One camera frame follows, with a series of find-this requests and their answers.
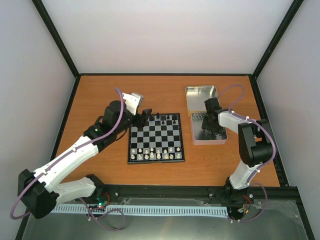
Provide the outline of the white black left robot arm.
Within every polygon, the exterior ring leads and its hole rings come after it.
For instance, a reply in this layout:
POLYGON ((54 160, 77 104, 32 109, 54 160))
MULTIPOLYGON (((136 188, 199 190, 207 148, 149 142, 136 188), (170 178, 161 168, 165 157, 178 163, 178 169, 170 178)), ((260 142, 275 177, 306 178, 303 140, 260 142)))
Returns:
POLYGON ((93 174, 80 180, 61 183, 86 160, 96 156, 117 140, 118 134, 129 127, 144 127, 152 109, 138 113, 129 101, 114 100, 93 125, 65 152, 34 171, 24 169, 18 175, 18 199, 36 219, 48 215, 57 205, 77 198, 92 201, 103 198, 102 182, 93 174))

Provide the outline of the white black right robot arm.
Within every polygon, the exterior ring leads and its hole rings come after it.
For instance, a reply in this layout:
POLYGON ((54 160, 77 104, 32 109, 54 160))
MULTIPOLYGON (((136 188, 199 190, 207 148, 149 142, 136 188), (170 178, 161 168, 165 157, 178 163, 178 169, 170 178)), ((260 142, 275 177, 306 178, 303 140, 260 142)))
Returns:
POLYGON ((216 97, 204 102, 206 115, 201 128, 214 136, 222 136, 224 129, 238 135, 240 162, 225 181, 223 197, 229 203, 235 203, 246 192, 252 179, 261 168, 272 162, 277 148, 271 126, 266 119, 254 120, 242 116, 231 109, 223 109, 216 97))

